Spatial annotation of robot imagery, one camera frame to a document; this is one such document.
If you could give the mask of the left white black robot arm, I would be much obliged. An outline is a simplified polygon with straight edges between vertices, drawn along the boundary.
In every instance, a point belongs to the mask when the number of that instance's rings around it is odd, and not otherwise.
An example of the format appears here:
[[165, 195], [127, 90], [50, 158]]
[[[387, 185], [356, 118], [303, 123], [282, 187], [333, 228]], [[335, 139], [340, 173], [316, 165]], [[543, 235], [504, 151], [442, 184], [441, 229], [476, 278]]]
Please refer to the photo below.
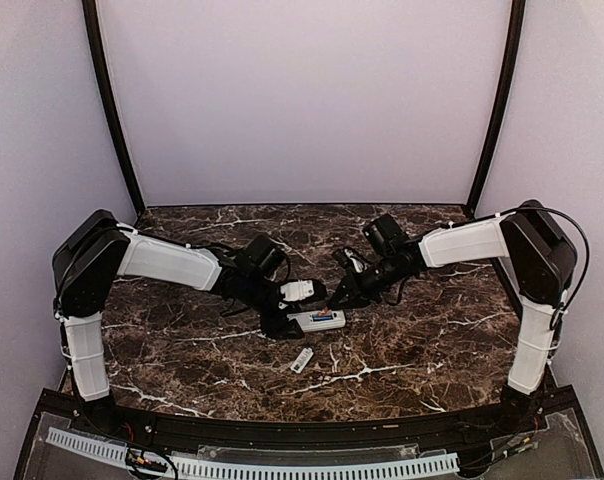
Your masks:
[[144, 234], [95, 211], [55, 252], [53, 313], [79, 397], [88, 402], [85, 421], [102, 436], [123, 427], [110, 394], [102, 341], [102, 312], [116, 278], [137, 276], [188, 286], [256, 311], [271, 338], [297, 338], [301, 327], [288, 315], [316, 293], [311, 280], [273, 278], [287, 255], [260, 235], [243, 249], [219, 243], [181, 244]]

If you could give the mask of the white remote control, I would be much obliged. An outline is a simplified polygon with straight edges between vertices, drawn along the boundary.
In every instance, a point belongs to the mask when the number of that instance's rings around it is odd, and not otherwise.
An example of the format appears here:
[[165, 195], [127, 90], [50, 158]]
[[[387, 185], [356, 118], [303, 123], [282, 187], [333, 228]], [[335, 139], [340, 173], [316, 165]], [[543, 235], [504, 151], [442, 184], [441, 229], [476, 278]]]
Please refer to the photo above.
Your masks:
[[299, 312], [289, 314], [288, 319], [296, 321], [304, 333], [340, 329], [346, 325], [342, 310]]

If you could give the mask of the white battery cover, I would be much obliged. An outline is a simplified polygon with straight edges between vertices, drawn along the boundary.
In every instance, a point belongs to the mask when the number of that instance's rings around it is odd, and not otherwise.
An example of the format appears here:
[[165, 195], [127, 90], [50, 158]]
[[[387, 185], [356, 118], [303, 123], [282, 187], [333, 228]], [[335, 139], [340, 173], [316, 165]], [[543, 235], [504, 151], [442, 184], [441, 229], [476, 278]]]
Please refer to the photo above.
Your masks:
[[314, 352], [311, 348], [304, 348], [290, 365], [290, 370], [296, 374], [300, 374], [306, 368], [313, 355]]

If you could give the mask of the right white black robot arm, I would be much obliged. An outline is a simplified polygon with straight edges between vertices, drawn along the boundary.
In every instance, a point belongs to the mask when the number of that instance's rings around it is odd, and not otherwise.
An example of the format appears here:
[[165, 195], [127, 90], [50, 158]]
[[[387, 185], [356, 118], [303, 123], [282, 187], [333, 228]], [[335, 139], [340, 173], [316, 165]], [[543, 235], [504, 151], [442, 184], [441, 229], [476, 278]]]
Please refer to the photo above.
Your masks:
[[365, 308], [380, 303], [390, 287], [404, 287], [428, 269], [467, 261], [510, 260], [522, 305], [520, 331], [507, 387], [530, 395], [541, 385], [548, 361], [559, 343], [562, 320], [586, 278], [588, 269], [569, 236], [557, 223], [568, 216], [536, 200], [491, 216], [450, 222], [410, 237], [389, 214], [375, 219], [363, 235], [379, 261], [367, 264], [344, 247], [333, 256], [345, 274], [327, 302], [332, 310]]

